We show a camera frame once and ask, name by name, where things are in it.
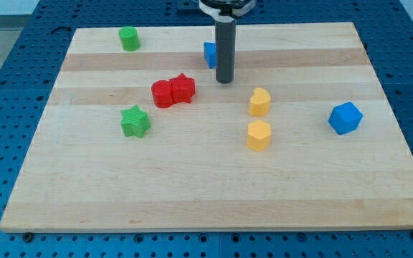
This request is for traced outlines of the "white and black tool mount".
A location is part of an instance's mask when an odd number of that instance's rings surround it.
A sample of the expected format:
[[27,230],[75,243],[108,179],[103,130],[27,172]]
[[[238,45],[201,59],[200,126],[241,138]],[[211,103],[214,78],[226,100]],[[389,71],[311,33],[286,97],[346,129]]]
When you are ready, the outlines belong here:
[[251,12],[256,0],[199,0],[199,8],[215,21],[234,21]]

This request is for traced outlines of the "dark grey pointer rod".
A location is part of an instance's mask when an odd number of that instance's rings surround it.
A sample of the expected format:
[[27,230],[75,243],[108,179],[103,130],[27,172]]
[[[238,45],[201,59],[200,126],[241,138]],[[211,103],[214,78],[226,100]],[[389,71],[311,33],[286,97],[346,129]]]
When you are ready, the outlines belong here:
[[215,22],[215,43],[217,53],[216,79],[229,84],[234,79],[234,56],[236,21]]

